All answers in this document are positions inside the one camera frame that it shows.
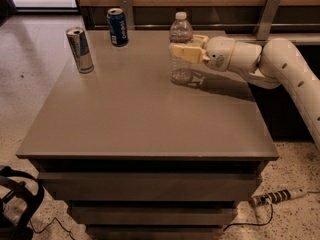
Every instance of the blue can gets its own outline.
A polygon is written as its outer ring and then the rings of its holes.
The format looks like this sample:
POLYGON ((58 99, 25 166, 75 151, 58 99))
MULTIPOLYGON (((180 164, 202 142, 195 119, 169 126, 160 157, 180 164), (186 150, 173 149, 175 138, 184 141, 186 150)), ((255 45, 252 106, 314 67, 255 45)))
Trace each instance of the blue can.
POLYGON ((110 29, 110 40, 114 46, 124 46, 128 43, 126 17, 120 8, 108 10, 107 20, 110 29))

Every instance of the terrazzo floor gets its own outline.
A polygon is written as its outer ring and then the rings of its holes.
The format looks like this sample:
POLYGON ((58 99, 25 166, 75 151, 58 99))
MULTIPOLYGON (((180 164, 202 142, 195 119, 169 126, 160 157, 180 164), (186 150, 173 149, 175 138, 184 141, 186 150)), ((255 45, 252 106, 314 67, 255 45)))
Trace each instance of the terrazzo floor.
MULTIPOLYGON (((82 25, 79 16, 14 16, 0 27, 0 165, 37 176, 30 162, 16 158, 15 153, 70 57, 66 29, 82 25)), ((320 154, 315 145, 312 142, 275 142, 275 145, 280 158, 263 171, 263 183, 256 194, 295 187, 320 191, 320 154)), ((230 227, 221 239, 319 239, 320 194, 308 194, 273 207, 270 224, 230 227)), ((43 229, 57 217, 72 231, 74 239, 91 239, 85 226, 75 223, 66 210, 64 202, 46 194, 32 218, 35 229, 43 229)), ((241 202, 237 210, 233 222, 264 223, 270 218, 269 206, 253 209, 247 202, 241 202)), ((33 239, 71 238, 54 222, 33 239)))

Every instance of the beverage can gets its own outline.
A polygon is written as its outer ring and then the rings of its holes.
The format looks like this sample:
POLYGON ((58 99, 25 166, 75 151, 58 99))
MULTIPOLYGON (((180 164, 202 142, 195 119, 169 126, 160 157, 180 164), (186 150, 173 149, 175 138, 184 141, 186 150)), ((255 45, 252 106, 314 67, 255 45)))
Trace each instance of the beverage can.
POLYGON ((108 10, 107 20, 110 29, 110 40, 114 46, 124 46, 128 43, 127 23, 121 8, 108 10))
POLYGON ((80 73, 89 73, 94 67, 87 42, 86 34, 80 27, 69 28, 67 38, 80 73))

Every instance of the gray table surface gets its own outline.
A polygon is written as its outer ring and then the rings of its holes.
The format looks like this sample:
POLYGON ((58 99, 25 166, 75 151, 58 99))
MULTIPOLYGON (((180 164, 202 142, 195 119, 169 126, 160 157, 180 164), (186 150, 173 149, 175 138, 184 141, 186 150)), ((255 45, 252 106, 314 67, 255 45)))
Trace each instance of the gray table surface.
POLYGON ((107 31, 86 35, 95 70, 79 74, 70 55, 18 157, 278 157, 238 75, 194 65, 192 84, 174 85, 167 31, 129 32, 121 48, 111 45, 107 31))

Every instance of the metal bracket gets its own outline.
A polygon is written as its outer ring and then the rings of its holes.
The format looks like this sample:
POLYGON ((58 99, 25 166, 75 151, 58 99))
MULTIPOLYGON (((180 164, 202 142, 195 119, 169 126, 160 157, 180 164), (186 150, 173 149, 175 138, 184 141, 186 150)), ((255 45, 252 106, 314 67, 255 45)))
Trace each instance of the metal bracket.
POLYGON ((268 39, 273 19, 279 7, 280 0, 267 0, 263 8, 258 25, 254 33, 258 41, 265 41, 268 39))
POLYGON ((134 30, 134 20, 133 20, 133 7, 132 0, 119 0, 120 8, 123 10, 126 16, 127 28, 129 30, 134 30))

